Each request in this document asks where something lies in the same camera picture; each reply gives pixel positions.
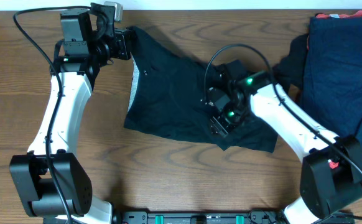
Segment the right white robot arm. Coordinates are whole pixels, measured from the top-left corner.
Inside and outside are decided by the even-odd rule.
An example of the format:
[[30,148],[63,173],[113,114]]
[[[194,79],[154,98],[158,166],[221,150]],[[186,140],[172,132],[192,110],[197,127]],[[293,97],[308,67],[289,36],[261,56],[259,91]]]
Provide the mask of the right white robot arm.
[[300,197],[278,214],[250,216],[251,223],[354,223],[343,208],[362,198],[362,148],[354,136],[339,137],[297,106],[265,71],[245,76],[220,74],[206,90],[217,110],[211,128],[222,137],[249,118],[268,124],[302,163]]

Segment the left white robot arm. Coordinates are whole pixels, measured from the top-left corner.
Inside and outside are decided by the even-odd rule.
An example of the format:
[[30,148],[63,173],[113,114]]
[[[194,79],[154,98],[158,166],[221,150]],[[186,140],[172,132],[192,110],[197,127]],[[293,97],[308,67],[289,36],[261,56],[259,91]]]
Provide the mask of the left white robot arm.
[[93,195],[77,159],[85,106],[102,67],[131,58],[134,32],[117,29],[116,2],[60,8],[63,37],[50,66],[51,89],[39,131],[27,152],[12,157],[9,170],[26,214],[45,223],[121,223],[120,212]]

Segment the dark teal black shorts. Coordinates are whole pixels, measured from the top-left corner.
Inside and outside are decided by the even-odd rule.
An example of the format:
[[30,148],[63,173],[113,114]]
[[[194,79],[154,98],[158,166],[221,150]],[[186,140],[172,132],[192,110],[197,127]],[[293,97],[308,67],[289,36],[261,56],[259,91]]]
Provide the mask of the dark teal black shorts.
[[163,47],[143,29],[132,26],[134,65],[132,90],[124,127],[176,141],[216,144],[273,152],[277,133],[263,120],[251,116],[223,138],[212,134],[215,109],[204,104],[203,79],[218,72]]

